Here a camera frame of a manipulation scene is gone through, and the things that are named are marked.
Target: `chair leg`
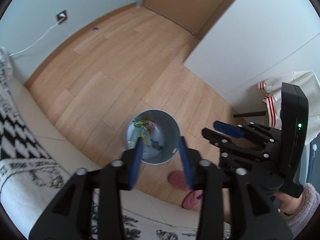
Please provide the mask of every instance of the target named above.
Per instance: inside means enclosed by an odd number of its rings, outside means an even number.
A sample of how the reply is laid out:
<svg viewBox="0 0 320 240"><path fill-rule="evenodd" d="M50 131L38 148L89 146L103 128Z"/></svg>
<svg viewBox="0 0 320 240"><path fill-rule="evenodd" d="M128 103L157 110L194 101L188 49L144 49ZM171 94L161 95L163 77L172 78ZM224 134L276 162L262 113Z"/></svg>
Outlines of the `chair leg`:
<svg viewBox="0 0 320 240"><path fill-rule="evenodd" d="M233 117L263 116L263 115L266 115L266 113L267 113L267 111L244 113L244 114L234 114Z"/></svg>

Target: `black and white blanket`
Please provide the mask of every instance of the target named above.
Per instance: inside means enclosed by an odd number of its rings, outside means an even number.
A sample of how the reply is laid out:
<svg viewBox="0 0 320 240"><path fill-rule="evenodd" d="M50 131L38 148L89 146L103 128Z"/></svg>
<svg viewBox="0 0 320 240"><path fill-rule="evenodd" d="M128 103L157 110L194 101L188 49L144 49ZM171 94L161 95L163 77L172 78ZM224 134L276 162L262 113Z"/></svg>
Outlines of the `black and white blanket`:
<svg viewBox="0 0 320 240"><path fill-rule="evenodd" d="M70 174L38 143L20 116L8 85L8 66L6 52L0 47L0 201L16 227L28 238L33 225ZM98 239L99 190L93 194L93 200L91 233L92 239ZM123 210L123 223L128 240L196 238L195 228L163 224L127 210Z"/></svg>

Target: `person's hand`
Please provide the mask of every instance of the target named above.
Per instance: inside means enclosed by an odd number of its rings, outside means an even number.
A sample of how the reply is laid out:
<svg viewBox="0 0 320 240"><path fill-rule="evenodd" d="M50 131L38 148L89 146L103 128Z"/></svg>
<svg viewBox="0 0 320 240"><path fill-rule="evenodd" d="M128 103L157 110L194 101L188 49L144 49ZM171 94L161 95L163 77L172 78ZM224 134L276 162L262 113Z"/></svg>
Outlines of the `person's hand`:
<svg viewBox="0 0 320 240"><path fill-rule="evenodd" d="M280 199L281 205L280 210L287 215L293 215L295 212L299 210L303 202L303 193L301 194L300 198L295 198L286 193L277 191L274 193L274 196Z"/></svg>

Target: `pink slipper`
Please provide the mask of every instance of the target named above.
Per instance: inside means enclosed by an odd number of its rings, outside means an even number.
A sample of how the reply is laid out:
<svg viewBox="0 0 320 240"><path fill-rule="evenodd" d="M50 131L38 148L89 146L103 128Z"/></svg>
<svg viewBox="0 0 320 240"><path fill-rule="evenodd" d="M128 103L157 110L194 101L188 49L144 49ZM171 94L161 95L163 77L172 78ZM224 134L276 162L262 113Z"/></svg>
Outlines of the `pink slipper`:
<svg viewBox="0 0 320 240"><path fill-rule="evenodd" d="M188 210L193 209L201 201L202 194L202 190L191 191L182 202L182 207Z"/></svg>
<svg viewBox="0 0 320 240"><path fill-rule="evenodd" d="M168 182L178 189L188 191L190 190L189 186L186 184L186 179L184 177L183 171L174 171L169 174Z"/></svg>

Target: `wooden floor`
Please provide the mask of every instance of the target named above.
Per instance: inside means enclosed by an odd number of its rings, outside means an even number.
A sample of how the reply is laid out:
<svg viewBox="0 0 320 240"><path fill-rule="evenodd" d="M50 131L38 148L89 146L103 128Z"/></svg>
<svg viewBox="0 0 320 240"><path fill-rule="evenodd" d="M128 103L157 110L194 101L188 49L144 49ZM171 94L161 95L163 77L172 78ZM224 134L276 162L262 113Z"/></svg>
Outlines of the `wooden floor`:
<svg viewBox="0 0 320 240"><path fill-rule="evenodd" d="M182 65L198 40L144 8L98 27L65 48L30 88L60 133L103 167L124 150L130 119L158 108L176 118L189 147L217 164L219 149L201 137L201 129L212 128L215 120L237 121L234 109ZM178 154L169 163L143 164L136 188L180 205L186 192L167 182L176 169L181 170Z"/></svg>

